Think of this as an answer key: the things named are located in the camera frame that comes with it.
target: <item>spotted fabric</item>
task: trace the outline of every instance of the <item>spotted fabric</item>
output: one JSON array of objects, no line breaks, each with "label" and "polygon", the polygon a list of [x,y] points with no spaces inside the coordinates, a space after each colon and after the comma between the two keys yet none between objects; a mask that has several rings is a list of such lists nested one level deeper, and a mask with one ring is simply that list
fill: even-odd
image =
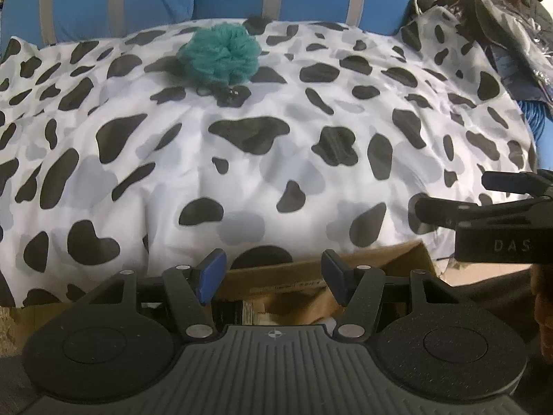
[{"label": "spotted fabric", "polygon": [[118,270],[156,276],[223,248],[235,268],[453,233],[422,194],[482,203],[483,170],[530,170],[532,138],[485,55],[434,8],[396,37],[244,21],[261,66],[232,95],[186,82],[196,21],[0,66],[0,294],[74,301]]}]

